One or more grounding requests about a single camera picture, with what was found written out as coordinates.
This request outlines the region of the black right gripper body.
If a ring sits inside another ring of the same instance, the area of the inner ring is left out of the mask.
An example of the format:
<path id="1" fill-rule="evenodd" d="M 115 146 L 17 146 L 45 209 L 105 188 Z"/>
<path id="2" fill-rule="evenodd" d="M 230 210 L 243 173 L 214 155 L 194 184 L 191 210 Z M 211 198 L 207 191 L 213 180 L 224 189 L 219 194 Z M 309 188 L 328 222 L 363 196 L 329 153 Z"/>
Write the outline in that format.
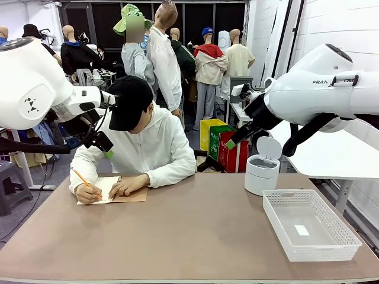
<path id="1" fill-rule="evenodd" d="M 262 93 L 244 108 L 245 114 L 263 130 L 271 130 L 276 127 L 282 119 L 274 115 L 265 103 L 266 94 Z"/>

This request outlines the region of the person's right hand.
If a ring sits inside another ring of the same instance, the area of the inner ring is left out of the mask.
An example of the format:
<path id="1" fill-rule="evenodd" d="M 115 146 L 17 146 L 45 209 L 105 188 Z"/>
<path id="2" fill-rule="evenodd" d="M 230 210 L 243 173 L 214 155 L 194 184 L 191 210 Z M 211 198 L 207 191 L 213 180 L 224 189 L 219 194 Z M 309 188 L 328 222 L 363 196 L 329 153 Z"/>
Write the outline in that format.
<path id="1" fill-rule="evenodd" d="M 101 190 L 94 185 L 79 185 L 75 189 L 75 195 L 79 202 L 83 204 L 92 204 L 102 199 Z"/>

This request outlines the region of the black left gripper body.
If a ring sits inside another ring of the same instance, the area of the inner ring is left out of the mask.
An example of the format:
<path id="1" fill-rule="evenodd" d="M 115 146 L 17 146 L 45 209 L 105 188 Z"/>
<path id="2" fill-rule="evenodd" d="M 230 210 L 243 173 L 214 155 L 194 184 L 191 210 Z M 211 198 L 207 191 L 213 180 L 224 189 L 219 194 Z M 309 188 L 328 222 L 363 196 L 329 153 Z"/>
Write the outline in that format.
<path id="1" fill-rule="evenodd" d="M 96 111 L 88 111 L 66 122 L 66 131 L 71 136 L 83 137 L 100 119 Z"/>

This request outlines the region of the person's left hand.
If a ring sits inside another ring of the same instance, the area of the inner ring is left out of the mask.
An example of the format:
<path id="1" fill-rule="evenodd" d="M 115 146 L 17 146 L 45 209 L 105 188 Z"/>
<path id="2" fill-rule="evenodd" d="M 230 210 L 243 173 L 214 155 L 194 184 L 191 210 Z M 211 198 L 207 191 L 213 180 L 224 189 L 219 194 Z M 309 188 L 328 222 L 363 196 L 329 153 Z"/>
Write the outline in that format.
<path id="1" fill-rule="evenodd" d="M 117 183 L 113 184 L 109 192 L 109 198 L 129 196 L 132 192 L 148 185 L 150 185 L 150 178 L 146 173 L 136 177 L 122 177 Z"/>

